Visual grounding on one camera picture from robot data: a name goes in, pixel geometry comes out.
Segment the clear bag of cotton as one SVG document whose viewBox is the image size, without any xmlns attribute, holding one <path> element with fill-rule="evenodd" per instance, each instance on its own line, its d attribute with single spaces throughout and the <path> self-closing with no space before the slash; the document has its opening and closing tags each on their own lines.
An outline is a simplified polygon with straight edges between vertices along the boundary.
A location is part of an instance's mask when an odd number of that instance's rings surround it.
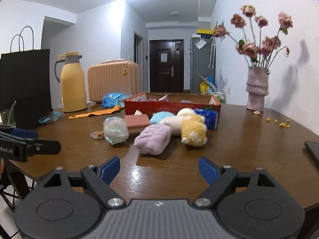
<svg viewBox="0 0 319 239">
<path fill-rule="evenodd" d="M 104 138 L 110 145 L 126 142 L 129 137 L 127 123 L 120 117 L 109 117 L 103 123 Z"/>
</svg>

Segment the yellow white plush toy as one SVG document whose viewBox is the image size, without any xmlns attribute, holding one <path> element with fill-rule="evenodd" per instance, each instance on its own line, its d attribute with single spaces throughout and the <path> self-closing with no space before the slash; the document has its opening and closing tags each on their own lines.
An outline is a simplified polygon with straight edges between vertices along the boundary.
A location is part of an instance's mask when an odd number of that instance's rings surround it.
<svg viewBox="0 0 319 239">
<path fill-rule="evenodd" d="M 172 135 L 180 135 L 181 143 L 202 147 L 207 143 L 206 118 L 195 112 L 191 108 L 181 109 L 176 116 L 163 118 L 159 124 L 169 126 Z"/>
</svg>

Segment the purple fluffy towel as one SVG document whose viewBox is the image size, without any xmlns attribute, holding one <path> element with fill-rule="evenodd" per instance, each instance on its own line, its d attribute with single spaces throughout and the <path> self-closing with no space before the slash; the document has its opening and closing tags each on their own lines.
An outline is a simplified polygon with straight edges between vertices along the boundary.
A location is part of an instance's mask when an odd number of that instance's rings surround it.
<svg viewBox="0 0 319 239">
<path fill-rule="evenodd" d="M 172 129 L 166 125 L 152 124 L 134 140 L 134 147 L 141 155 L 160 155 L 169 144 Z"/>
</svg>

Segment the pink and cream sponge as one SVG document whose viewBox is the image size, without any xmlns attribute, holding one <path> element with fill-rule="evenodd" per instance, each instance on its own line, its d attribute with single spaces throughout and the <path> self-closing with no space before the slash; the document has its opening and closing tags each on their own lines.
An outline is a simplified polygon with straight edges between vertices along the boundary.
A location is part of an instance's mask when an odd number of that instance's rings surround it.
<svg viewBox="0 0 319 239">
<path fill-rule="evenodd" d="M 140 134 L 146 127 L 150 126 L 150 119 L 146 114 L 125 115 L 127 129 L 130 135 Z"/>
</svg>

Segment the blue tissue packet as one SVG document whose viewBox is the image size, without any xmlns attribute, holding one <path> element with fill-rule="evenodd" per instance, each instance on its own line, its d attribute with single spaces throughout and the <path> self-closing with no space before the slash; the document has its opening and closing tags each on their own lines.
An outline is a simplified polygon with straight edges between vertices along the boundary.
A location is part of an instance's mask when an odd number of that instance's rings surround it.
<svg viewBox="0 0 319 239">
<path fill-rule="evenodd" d="M 205 124 L 208 130 L 215 130 L 217 128 L 219 113 L 215 110 L 195 109 L 195 112 L 205 117 Z"/>
</svg>

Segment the light blue fluffy pouch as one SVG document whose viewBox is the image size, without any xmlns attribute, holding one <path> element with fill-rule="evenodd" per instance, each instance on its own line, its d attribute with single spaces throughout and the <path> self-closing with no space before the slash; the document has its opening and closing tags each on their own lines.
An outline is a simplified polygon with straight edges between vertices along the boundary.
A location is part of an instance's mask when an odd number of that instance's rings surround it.
<svg viewBox="0 0 319 239">
<path fill-rule="evenodd" d="M 151 119 L 150 119 L 150 123 L 151 124 L 159 124 L 160 121 L 166 117 L 174 117 L 175 114 L 168 112 L 168 111 L 160 111 L 160 112 L 156 112 L 152 115 Z"/>
</svg>

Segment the black paper shopping bag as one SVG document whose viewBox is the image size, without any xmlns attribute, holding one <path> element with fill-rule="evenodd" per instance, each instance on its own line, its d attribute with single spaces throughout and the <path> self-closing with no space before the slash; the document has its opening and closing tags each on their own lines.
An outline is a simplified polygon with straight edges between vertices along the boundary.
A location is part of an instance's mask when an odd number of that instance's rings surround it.
<svg viewBox="0 0 319 239">
<path fill-rule="evenodd" d="M 11 107 L 21 129 L 37 127 L 53 111 L 49 49 L 1 54 L 1 111 Z"/>
</svg>

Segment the blue wet wipes pack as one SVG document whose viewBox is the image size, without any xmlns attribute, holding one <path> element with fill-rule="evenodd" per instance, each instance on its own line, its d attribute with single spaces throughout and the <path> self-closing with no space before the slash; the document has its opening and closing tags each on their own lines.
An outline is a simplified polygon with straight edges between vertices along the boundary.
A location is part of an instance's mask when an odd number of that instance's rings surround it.
<svg viewBox="0 0 319 239">
<path fill-rule="evenodd" d="M 132 94 L 107 93 L 102 99 L 102 107 L 105 109 L 112 109 L 115 106 L 124 108 L 124 101 L 130 97 Z"/>
</svg>

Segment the red cardboard box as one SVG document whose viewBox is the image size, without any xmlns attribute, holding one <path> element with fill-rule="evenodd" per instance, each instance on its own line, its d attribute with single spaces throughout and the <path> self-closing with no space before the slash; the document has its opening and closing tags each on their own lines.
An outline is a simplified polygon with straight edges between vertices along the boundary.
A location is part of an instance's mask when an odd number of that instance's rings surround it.
<svg viewBox="0 0 319 239">
<path fill-rule="evenodd" d="M 214 97 L 201 94 L 189 93 L 167 93 L 168 101 L 160 101 L 164 93 L 143 92 L 124 100 L 126 115 L 132 115 L 139 110 L 148 117 L 160 111 L 177 114 L 183 108 L 208 109 L 212 108 L 218 112 L 217 123 L 219 123 L 221 103 Z"/>
</svg>

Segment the yellow crumbs on table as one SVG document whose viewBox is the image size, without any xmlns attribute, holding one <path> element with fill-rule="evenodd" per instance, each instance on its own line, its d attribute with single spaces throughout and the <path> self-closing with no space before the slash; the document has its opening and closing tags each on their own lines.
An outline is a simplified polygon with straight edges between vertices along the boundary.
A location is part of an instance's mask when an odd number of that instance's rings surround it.
<svg viewBox="0 0 319 239">
<path fill-rule="evenodd" d="M 279 127 L 290 128 L 290 119 L 287 119 L 286 121 L 279 121 L 278 119 L 266 118 L 266 122 L 271 121 Z"/>
</svg>

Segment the peach ribbed suitcase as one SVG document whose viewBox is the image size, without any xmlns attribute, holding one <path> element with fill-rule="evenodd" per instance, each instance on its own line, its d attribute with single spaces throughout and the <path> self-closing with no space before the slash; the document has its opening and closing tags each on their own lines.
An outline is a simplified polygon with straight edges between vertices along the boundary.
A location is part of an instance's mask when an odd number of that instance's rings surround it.
<svg viewBox="0 0 319 239">
<path fill-rule="evenodd" d="M 92 65 L 87 71 L 88 94 L 100 103 L 108 93 L 136 95 L 141 91 L 140 67 L 130 60 L 114 60 Z"/>
</svg>

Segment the pink textured vase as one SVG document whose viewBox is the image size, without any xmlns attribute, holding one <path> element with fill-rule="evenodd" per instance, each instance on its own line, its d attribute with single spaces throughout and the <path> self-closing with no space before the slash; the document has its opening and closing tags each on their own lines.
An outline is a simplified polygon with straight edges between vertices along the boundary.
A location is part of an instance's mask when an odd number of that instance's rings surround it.
<svg viewBox="0 0 319 239">
<path fill-rule="evenodd" d="M 250 67 L 246 91 L 248 92 L 247 110 L 264 111 L 264 100 L 268 92 L 268 70 Z"/>
</svg>

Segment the grey metal cabinet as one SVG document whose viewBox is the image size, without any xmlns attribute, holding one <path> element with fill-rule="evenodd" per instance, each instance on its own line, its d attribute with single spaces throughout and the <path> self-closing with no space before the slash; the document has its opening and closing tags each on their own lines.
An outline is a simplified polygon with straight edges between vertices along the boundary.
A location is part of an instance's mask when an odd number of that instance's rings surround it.
<svg viewBox="0 0 319 239">
<path fill-rule="evenodd" d="M 215 45 L 213 39 L 192 37 L 190 42 L 190 93 L 200 93 L 200 77 L 215 81 Z"/>
</svg>

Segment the dark brown entrance door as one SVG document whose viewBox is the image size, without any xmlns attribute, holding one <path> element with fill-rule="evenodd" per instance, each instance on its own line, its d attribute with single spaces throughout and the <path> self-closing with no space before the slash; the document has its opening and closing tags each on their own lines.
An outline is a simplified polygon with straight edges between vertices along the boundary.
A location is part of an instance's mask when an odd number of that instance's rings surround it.
<svg viewBox="0 0 319 239">
<path fill-rule="evenodd" d="M 184 87 L 184 42 L 150 41 L 150 92 L 181 93 Z"/>
</svg>

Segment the dried pink roses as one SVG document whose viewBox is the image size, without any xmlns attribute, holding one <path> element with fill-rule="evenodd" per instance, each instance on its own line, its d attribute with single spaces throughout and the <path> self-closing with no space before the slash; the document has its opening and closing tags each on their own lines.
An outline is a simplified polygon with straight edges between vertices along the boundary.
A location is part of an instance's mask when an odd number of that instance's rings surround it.
<svg viewBox="0 0 319 239">
<path fill-rule="evenodd" d="M 243 32 L 241 39 L 235 39 L 223 23 L 214 26 L 212 37 L 219 39 L 229 37 L 235 42 L 237 53 L 244 56 L 248 67 L 268 71 L 280 52 L 284 51 L 286 57 L 290 56 L 290 49 L 282 45 L 280 34 L 288 35 L 289 29 L 294 27 L 292 17 L 280 12 L 278 23 L 279 29 L 275 36 L 262 36 L 262 30 L 269 22 L 264 16 L 257 15 L 253 5 L 247 4 L 241 7 L 241 14 L 234 14 L 230 19 L 230 24 Z"/>
</svg>

